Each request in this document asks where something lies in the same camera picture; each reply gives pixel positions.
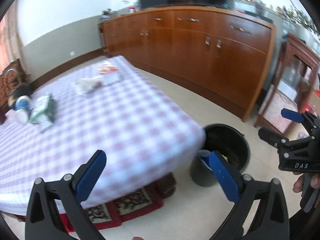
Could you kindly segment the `person's right hand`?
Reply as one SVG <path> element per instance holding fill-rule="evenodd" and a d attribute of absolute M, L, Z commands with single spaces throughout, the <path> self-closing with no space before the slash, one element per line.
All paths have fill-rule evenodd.
<path fill-rule="evenodd" d="M 292 190 L 294 193 L 299 193 L 303 191 L 303 185 L 305 184 L 305 176 L 300 173 L 295 173 L 295 175 L 300 175 L 300 177 L 294 183 Z M 319 186 L 320 186 L 319 174 L 315 174 L 312 176 L 310 181 L 310 186 L 313 189 L 319 189 Z"/>

